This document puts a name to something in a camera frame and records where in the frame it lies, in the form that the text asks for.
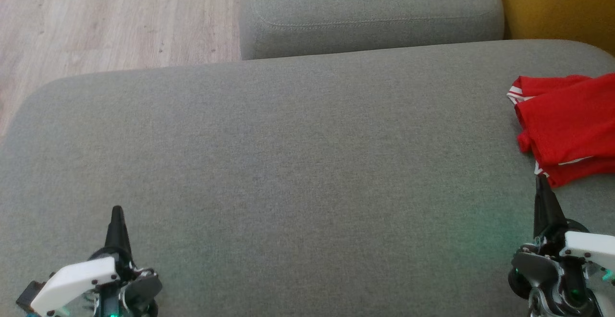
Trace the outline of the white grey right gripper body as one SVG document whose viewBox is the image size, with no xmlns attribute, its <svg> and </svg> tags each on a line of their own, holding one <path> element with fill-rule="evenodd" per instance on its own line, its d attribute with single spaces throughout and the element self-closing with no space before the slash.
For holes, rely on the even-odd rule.
<svg viewBox="0 0 615 317">
<path fill-rule="evenodd" d="M 615 286 L 615 236 L 577 221 L 521 245 L 508 282 L 528 303 L 527 317 L 615 317 L 615 299 L 590 287 L 593 275 Z"/>
</svg>

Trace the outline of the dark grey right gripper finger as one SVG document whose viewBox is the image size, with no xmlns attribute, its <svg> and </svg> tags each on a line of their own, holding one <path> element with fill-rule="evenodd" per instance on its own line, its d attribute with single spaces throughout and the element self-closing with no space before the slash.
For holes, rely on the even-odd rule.
<svg viewBox="0 0 615 317">
<path fill-rule="evenodd" d="M 536 175 L 534 199 L 534 238 L 540 236 L 549 225 L 548 205 L 551 199 L 551 186 L 545 175 Z"/>
<path fill-rule="evenodd" d="M 549 225 L 544 229 L 541 235 L 552 236 L 552 234 L 554 234 L 554 232 L 557 232 L 558 229 L 567 227 L 566 217 L 552 189 L 551 189 L 551 199 L 549 200 L 549 205 L 548 205 L 548 216 L 549 216 Z"/>
</svg>

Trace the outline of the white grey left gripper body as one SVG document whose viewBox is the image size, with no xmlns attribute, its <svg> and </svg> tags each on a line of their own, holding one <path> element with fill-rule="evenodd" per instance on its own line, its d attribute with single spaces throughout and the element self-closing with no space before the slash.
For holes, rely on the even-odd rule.
<svg viewBox="0 0 615 317">
<path fill-rule="evenodd" d="M 138 268 L 127 249 L 99 249 L 91 258 L 66 265 L 45 282 L 31 284 L 29 314 L 71 317 L 67 306 L 82 298 L 92 317 L 159 317 L 162 291 L 153 268 Z"/>
</svg>

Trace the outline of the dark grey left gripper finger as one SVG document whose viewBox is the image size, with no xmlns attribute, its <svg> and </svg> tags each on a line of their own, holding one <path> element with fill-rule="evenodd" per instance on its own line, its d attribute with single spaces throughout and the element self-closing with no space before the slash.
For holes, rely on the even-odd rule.
<svg viewBox="0 0 615 317">
<path fill-rule="evenodd" d="M 105 247 L 119 247 L 119 206 L 114 206 L 105 238 Z"/>
<path fill-rule="evenodd" d="M 127 253 L 128 256 L 132 256 L 132 249 L 130 245 L 130 239 L 129 239 L 127 226 L 125 223 L 124 211 L 121 206 L 117 206 L 117 220 L 119 222 L 118 235 L 119 235 L 120 247 Z"/>
</svg>

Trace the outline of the red and white jersey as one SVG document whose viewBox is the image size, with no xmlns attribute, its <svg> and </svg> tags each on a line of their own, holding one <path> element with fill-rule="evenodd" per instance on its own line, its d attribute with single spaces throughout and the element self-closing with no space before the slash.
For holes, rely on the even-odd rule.
<svg viewBox="0 0 615 317">
<path fill-rule="evenodd" d="M 556 165 L 535 162 L 534 173 L 545 175 L 550 186 L 557 188 L 590 175 L 615 173 L 615 158 L 584 158 Z"/>
<path fill-rule="evenodd" d="M 508 96 L 521 126 L 518 146 L 539 164 L 615 158 L 615 73 L 520 76 Z"/>
</svg>

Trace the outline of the yellow sofa backrest cushion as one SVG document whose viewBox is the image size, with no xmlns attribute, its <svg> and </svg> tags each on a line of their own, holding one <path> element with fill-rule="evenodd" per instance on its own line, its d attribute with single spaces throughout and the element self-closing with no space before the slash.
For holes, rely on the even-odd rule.
<svg viewBox="0 0 615 317">
<path fill-rule="evenodd" d="M 565 39 L 615 56 L 615 0 L 502 0 L 506 39 Z"/>
</svg>

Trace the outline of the grey sofa seat cushion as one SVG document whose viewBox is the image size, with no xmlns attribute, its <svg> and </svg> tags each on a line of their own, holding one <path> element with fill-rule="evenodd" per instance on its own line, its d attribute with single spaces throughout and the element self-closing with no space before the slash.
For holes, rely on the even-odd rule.
<svg viewBox="0 0 615 317">
<path fill-rule="evenodd" d="M 240 0 L 244 60 L 504 37 L 502 0 Z"/>
</svg>

